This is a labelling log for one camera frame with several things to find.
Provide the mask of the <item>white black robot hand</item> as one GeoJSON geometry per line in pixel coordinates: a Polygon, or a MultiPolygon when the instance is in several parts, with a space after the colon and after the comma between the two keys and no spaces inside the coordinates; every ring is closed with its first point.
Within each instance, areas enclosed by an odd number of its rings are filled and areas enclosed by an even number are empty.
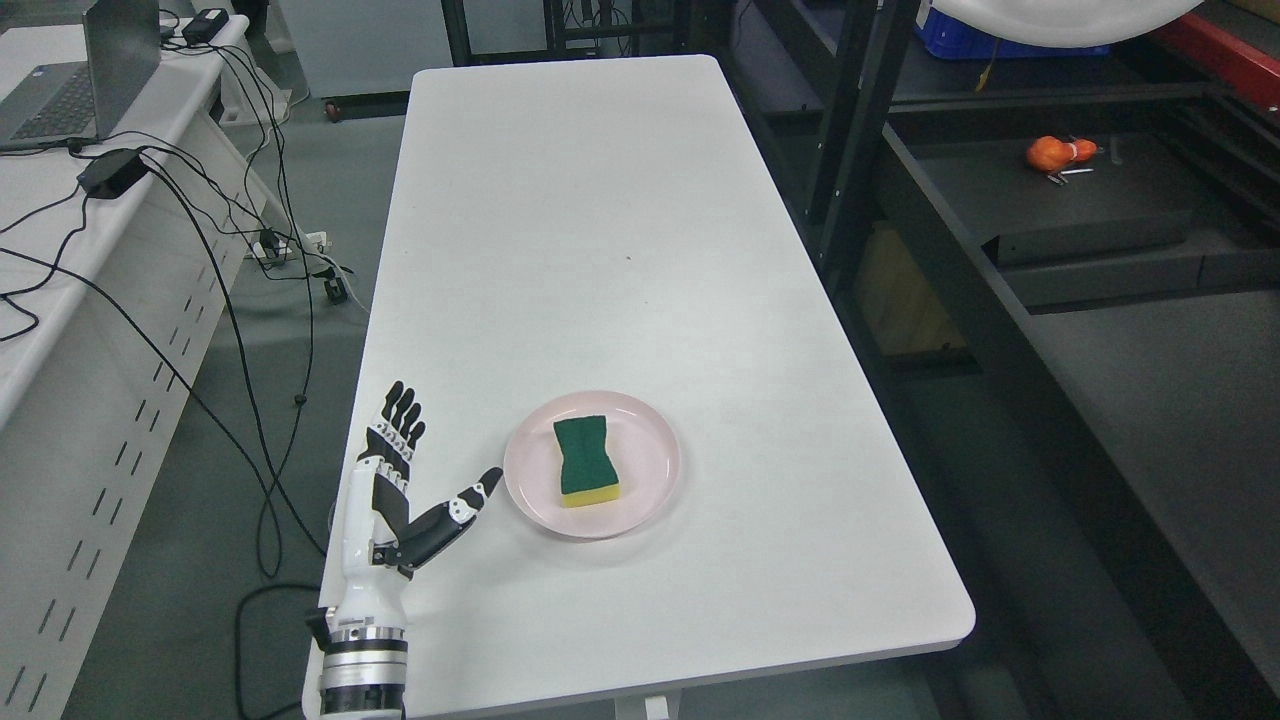
{"type": "Polygon", "coordinates": [[[476,521],[503,471],[486,470],[471,486],[417,516],[407,491],[426,424],[413,388],[396,380],[364,432],[365,446],[347,478],[340,573],[346,588],[328,620],[333,639],[397,638],[407,625],[402,594],[413,574],[476,521]]]}

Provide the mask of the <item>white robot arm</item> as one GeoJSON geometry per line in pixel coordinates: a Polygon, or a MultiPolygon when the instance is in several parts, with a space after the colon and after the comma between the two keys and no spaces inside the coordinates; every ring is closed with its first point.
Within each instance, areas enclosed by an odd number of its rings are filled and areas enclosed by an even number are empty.
{"type": "Polygon", "coordinates": [[[323,653],[320,719],[404,719],[404,629],[371,618],[335,625],[334,607],[312,609],[306,625],[323,653]]]}

